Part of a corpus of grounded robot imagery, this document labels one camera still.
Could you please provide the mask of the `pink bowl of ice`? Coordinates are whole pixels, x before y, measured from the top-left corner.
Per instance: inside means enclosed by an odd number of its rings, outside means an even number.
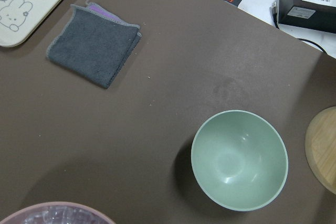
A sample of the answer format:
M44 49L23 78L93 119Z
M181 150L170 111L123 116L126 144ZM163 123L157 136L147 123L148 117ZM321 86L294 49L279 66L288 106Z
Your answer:
M23 208L1 223L114 223L105 214L73 202L45 202Z

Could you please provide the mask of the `wooden mug tree stand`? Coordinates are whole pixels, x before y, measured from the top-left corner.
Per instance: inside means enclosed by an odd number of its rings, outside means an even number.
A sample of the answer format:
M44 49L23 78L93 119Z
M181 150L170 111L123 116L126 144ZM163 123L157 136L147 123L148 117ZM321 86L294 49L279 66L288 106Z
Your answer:
M305 136L305 154L317 180L335 194L335 107L319 112Z

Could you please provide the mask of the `mint green bowl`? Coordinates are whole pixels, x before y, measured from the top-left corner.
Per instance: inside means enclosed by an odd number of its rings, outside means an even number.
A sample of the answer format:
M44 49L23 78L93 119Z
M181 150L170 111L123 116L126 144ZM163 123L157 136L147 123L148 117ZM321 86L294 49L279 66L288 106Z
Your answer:
M280 194L289 161L270 123L248 111L228 110L211 116L196 132L191 166L213 202L234 211L253 211Z

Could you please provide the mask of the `black power adapter box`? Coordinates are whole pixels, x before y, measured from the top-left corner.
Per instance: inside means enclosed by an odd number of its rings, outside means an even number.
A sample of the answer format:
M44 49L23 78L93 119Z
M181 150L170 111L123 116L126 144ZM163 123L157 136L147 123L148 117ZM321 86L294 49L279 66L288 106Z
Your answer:
M278 23L335 33L335 0L279 0Z

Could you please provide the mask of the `folded grey cloth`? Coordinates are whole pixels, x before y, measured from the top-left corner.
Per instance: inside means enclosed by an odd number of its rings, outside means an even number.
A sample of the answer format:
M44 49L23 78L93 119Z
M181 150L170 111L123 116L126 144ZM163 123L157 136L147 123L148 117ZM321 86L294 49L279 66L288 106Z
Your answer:
M97 3L71 5L72 16L47 49L47 58L107 89L140 41L140 26Z

